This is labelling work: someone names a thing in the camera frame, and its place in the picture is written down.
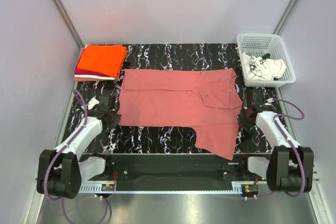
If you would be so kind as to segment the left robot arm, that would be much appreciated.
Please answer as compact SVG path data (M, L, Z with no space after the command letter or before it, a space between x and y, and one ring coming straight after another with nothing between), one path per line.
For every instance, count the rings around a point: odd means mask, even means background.
M73 199L82 183L95 177L107 180L113 175L111 159L107 154L94 154L84 161L80 158L95 137L119 124L119 107L118 98L111 95L90 100L84 118L69 137L53 150L44 150L40 154L38 193L51 200Z

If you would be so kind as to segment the salmon pink t-shirt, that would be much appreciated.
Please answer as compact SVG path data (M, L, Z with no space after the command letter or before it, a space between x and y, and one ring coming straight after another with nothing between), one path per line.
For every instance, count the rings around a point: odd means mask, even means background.
M127 69L120 90L120 125L189 127L195 146L233 159L242 107L234 69Z

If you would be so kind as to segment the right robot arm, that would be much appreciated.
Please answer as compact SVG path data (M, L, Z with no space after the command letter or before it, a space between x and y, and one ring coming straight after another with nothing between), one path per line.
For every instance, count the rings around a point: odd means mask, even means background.
M250 180L258 175L264 178L271 192L283 192L290 197L299 197L312 189L314 153L303 147L287 131L280 118L303 120L304 114L294 117L277 113L273 108L276 98L265 99L263 92L250 90L246 94L246 107L237 119L240 127L258 127L272 148L270 159L251 156L238 167L239 176Z

